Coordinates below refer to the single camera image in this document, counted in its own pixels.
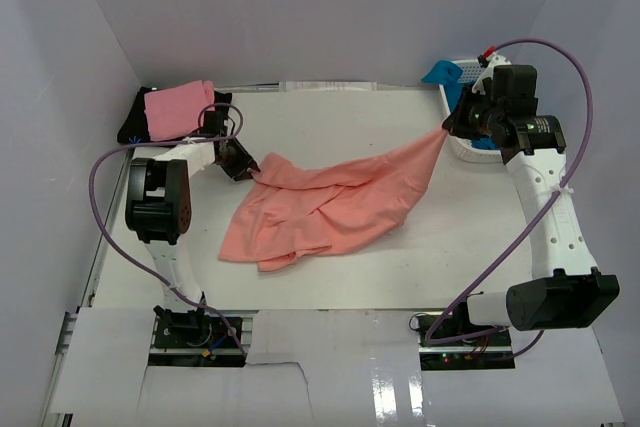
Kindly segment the salmon pink t-shirt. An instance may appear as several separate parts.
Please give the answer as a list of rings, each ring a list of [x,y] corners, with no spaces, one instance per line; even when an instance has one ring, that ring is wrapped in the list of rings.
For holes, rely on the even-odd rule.
[[[447,133],[385,154],[304,170],[268,154],[236,209],[218,257],[261,272],[305,256],[357,252],[400,227],[426,193]]]

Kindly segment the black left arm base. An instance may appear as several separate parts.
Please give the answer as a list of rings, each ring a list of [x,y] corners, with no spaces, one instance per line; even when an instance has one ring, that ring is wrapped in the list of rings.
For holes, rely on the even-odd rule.
[[[161,306],[154,308],[155,323],[148,365],[151,367],[242,368],[245,356],[233,335],[242,341],[249,319],[227,318],[202,309],[174,312]]]

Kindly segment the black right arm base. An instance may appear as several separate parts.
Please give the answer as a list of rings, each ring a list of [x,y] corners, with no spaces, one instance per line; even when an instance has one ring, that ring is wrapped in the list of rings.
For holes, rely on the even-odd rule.
[[[417,312],[409,321],[409,329],[418,335],[420,367],[423,372],[484,371],[514,369],[512,340],[507,330],[447,344],[429,344],[428,328],[438,313]]]

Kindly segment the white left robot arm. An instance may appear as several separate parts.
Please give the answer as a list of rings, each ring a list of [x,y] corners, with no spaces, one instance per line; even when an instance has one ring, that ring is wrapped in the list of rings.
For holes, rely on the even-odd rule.
[[[236,139],[239,128],[227,103],[205,107],[196,130],[170,150],[150,158],[135,158],[130,167],[125,222],[151,255],[163,278],[163,307],[174,312],[206,302],[195,279],[186,243],[181,238],[192,220],[191,178],[211,165],[233,181],[260,171],[257,162]]]

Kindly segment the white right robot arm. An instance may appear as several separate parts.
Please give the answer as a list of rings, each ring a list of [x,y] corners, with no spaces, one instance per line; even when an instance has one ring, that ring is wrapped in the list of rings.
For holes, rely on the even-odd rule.
[[[616,276],[600,272],[586,245],[566,185],[566,141],[558,119],[537,112],[537,71],[490,62],[466,86],[445,128],[499,148],[530,230],[529,280],[467,299],[451,321],[453,337],[472,346],[488,325],[519,331],[586,328],[618,297]]]

